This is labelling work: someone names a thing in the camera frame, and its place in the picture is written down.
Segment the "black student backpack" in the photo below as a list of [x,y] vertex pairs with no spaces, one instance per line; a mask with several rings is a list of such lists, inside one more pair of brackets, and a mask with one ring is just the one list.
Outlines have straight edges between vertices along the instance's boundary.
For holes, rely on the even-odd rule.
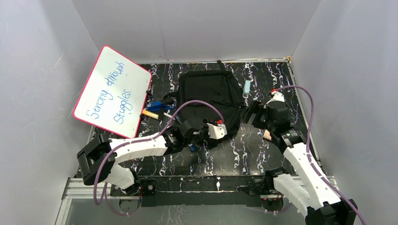
[[163,98],[176,98],[176,106],[200,100],[216,108],[224,118],[228,136],[237,134],[241,114],[245,110],[243,90],[233,73],[217,61],[219,70],[189,71],[179,76],[177,91],[166,94]]

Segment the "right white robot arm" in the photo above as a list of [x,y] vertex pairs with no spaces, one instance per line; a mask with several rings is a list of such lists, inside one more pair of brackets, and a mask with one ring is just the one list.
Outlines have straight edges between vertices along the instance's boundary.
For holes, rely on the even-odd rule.
[[311,153],[306,150],[306,139],[289,120],[284,101],[262,103],[253,101],[244,113],[244,122],[253,119],[255,128],[263,129],[264,139],[271,141],[296,170],[302,185],[283,168],[266,171],[264,187],[270,194],[278,192],[298,209],[307,225],[352,225],[357,209],[356,203],[340,197],[324,173],[314,164]]

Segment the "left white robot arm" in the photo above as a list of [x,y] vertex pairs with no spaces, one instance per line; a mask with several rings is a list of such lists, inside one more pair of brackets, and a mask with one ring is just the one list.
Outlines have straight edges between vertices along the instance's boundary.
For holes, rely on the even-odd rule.
[[107,182],[118,186],[129,195],[140,190],[135,172],[120,164],[136,158],[165,156],[178,153],[198,140],[221,140],[227,134],[222,120],[205,123],[191,117],[181,125],[170,125],[163,133],[131,138],[112,139],[101,134],[86,144],[77,154],[77,160],[87,186]]

